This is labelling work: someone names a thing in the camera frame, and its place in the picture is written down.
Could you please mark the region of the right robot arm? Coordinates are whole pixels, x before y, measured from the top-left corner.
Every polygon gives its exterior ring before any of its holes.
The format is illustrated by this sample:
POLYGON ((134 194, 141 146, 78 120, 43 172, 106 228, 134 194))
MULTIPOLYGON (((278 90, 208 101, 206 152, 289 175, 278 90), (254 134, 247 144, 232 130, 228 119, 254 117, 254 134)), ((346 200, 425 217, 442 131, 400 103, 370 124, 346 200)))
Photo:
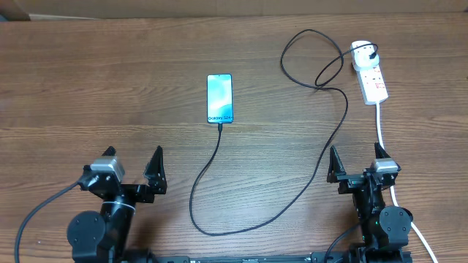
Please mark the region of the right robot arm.
POLYGON ((411 262, 409 243, 413 215, 404 207, 387 206, 382 192, 395 185, 401 167, 383 149, 374 144, 376 159, 361 174, 348 175, 335 147, 330 149, 327 181, 338 183, 339 194, 351 194, 358 223, 337 237, 325 252, 324 261, 332 262, 411 262), (331 251, 349 233, 359 228, 362 243, 352 244, 341 256, 331 251))

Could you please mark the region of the blue screen smartphone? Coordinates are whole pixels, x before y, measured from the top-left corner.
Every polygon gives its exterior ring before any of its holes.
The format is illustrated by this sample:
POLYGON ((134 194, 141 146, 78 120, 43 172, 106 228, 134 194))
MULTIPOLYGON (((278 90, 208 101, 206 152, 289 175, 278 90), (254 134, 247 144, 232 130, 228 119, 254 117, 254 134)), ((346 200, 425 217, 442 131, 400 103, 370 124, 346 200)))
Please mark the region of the blue screen smartphone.
POLYGON ((209 123, 232 123, 234 121, 231 74, 207 76, 207 121, 209 123))

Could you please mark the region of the white power strip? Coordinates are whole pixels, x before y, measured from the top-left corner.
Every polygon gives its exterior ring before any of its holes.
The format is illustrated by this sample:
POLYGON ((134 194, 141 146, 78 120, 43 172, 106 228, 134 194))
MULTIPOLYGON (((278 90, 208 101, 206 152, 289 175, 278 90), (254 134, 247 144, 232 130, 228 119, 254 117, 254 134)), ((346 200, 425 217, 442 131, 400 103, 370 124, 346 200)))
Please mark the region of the white power strip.
POLYGON ((379 66, 357 72, 366 105, 379 104, 388 98, 388 91, 379 66))

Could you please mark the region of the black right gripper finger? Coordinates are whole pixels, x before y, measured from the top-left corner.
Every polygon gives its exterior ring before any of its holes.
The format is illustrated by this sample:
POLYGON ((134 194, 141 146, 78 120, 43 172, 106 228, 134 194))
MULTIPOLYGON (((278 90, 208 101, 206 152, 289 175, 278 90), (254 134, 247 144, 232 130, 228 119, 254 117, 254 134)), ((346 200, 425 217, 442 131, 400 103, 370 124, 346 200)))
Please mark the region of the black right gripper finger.
POLYGON ((390 158, 388 153, 385 151, 385 149, 378 142, 376 142, 374 144, 374 151, 375 151, 375 156, 376 156, 377 159, 388 159, 388 158, 390 158))
POLYGON ((328 183, 338 183, 347 175, 344 165, 339 158, 336 148, 332 145, 330 148, 330 164, 327 174, 328 183))

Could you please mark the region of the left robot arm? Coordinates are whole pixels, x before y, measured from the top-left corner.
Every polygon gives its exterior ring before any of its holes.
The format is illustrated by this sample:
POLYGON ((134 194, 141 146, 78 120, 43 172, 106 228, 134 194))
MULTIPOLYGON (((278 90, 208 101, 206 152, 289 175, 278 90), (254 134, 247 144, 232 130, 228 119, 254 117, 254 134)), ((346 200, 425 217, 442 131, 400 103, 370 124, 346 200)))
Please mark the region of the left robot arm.
POLYGON ((159 146, 143 173, 145 184, 123 183, 125 171, 116 149, 110 146, 92 164, 83 167, 78 185, 100 199, 99 212, 76 215, 67 228, 74 262, 156 262, 149 249, 126 249, 137 203, 152 203, 165 194, 167 180, 159 146))

